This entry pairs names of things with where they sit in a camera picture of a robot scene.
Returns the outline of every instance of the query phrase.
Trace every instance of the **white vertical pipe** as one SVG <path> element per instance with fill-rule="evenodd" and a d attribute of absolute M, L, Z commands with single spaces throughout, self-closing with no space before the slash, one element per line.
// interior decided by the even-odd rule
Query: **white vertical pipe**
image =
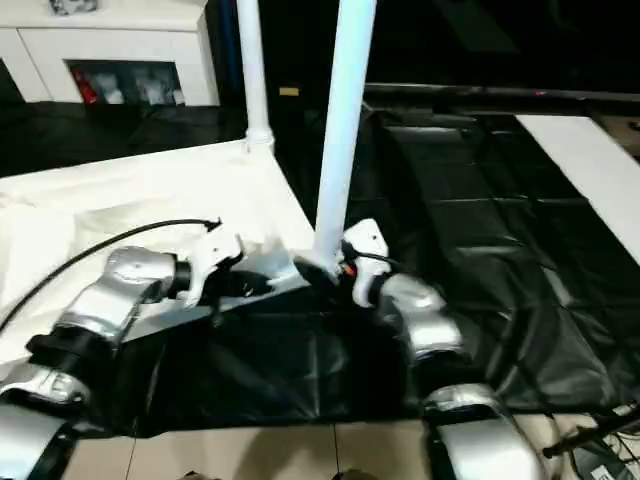
<path fill-rule="evenodd" d="M 333 258 L 347 213 L 376 0 L 340 0 L 314 249 Z"/>
<path fill-rule="evenodd" d="M 260 7 L 258 0 L 237 0 L 237 5 L 242 71 L 249 121 L 247 142 L 249 146 L 273 144 L 273 133 L 269 127 L 269 113 L 267 111 L 267 89 L 264 81 Z"/>

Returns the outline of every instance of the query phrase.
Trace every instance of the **black plastic sheet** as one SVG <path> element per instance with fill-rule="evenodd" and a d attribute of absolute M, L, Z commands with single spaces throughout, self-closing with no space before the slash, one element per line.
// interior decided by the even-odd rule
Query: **black plastic sheet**
<path fill-rule="evenodd" d="M 22 146 L 5 174 L 244 129 L 241 116 L 215 109 L 91 112 L 0 115 L 0 145 Z M 34 137 L 47 122 L 57 130 Z M 273 127 L 277 159 L 313 220 L 323 118 L 283 109 Z M 513 117 L 363 112 L 347 223 L 366 217 L 394 258 L 443 289 L 509 407 L 595 411 L 637 399 L 640 267 Z M 151 436 L 415 416 L 398 346 L 370 315 L 305 289 L 130 342 L 109 383 L 109 426 Z"/>

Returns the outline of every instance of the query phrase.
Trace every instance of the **white cabinet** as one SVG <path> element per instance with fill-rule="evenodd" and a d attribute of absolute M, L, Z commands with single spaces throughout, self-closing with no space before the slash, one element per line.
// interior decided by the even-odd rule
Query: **white cabinet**
<path fill-rule="evenodd" d="M 218 105 L 206 3 L 101 0 L 95 12 L 60 17 L 46 0 L 0 0 L 0 32 L 13 34 L 13 43 L 0 36 L 0 55 L 4 58 L 9 48 L 17 51 L 16 42 L 21 45 L 25 59 L 18 60 L 14 52 L 13 67 L 5 63 L 21 92 L 39 81 L 41 94 L 23 93 L 27 101 L 82 102 L 70 70 L 73 62 L 117 62 L 119 68 L 128 62 L 164 62 L 175 66 L 186 105 Z"/>
<path fill-rule="evenodd" d="M 15 28 L 0 28 L 0 61 L 11 74 L 26 102 L 51 100 Z"/>

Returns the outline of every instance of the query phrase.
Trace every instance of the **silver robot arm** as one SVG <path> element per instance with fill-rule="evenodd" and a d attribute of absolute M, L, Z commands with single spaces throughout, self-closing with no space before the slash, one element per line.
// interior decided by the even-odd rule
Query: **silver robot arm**
<path fill-rule="evenodd" d="M 207 242 L 214 245 L 203 255 Z M 62 476 L 80 435 L 76 423 L 99 396 L 140 307 L 177 295 L 193 305 L 206 276 L 242 257 L 235 236 L 222 230 L 199 248 L 191 263 L 138 247 L 114 251 L 51 333 L 30 340 L 31 357 L 0 383 L 0 480 Z"/>
<path fill-rule="evenodd" d="M 364 308 L 401 342 L 410 388 L 420 401 L 434 480 L 543 480 L 534 448 L 464 350 L 439 292 L 393 273 L 375 221 L 345 232 L 337 262 L 300 252 L 298 271 L 313 286 Z"/>
<path fill-rule="evenodd" d="M 377 318 L 402 341 L 421 402 L 430 478 L 548 478 L 534 448 L 471 364 L 440 294 L 396 274 L 382 282 L 377 297 Z"/>

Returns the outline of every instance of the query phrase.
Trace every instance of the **black cable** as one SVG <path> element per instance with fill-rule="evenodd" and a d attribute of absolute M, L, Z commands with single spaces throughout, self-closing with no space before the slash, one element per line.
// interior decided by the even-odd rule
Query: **black cable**
<path fill-rule="evenodd" d="M 220 225 L 220 222 L 213 222 L 211 220 L 201 220 L 195 218 L 185 218 L 178 220 L 165 220 L 162 222 L 150 223 L 147 225 L 142 225 L 140 227 L 133 228 L 124 233 L 120 233 L 114 237 L 108 238 L 93 247 L 86 249 L 85 251 L 79 253 L 75 257 L 67 260 L 65 263 L 56 268 L 53 272 L 43 278 L 35 287 L 33 287 L 27 294 L 22 297 L 22 299 L 14 305 L 14 307 L 9 311 L 7 316 L 4 318 L 4 321 L 0 325 L 0 335 L 4 332 L 4 330 L 9 326 L 9 324 L 15 319 L 15 317 L 20 313 L 20 311 L 29 303 L 33 297 L 35 297 L 38 293 L 42 291 L 47 285 L 49 285 L 53 280 L 55 280 L 60 274 L 73 267 L 76 263 L 84 260 L 85 258 L 93 255 L 100 250 L 103 250 L 114 243 L 117 243 L 126 238 L 132 237 L 139 233 L 148 232 L 149 230 L 155 230 L 157 228 L 169 227 L 173 225 L 203 225 L 206 227 L 207 231 L 211 231 Z"/>
<path fill-rule="evenodd" d="M 629 463 L 635 463 L 636 465 L 640 466 L 640 459 L 633 453 L 633 451 L 631 450 L 631 448 L 629 448 L 629 445 L 627 445 L 627 442 L 625 442 L 622 437 L 620 437 L 620 434 L 618 433 L 613 433 L 612 434 L 614 437 L 616 437 L 616 439 L 618 440 L 618 442 L 620 442 L 620 445 L 622 445 L 622 447 L 627 451 L 627 453 L 629 454 L 629 456 L 631 458 L 628 458 L 626 460 L 623 460 L 623 462 L 625 464 L 629 464 Z"/>
<path fill-rule="evenodd" d="M 356 251 L 356 254 L 359 257 L 371 258 L 373 260 L 380 260 L 381 262 L 388 263 L 391 267 L 393 267 L 398 272 L 406 272 L 407 271 L 407 269 L 405 268 L 404 265 L 402 265 L 397 260 L 394 260 L 393 258 L 385 257 L 384 255 L 378 255 L 376 253 L 367 253 L 367 252 L 358 252 L 358 251 Z"/>

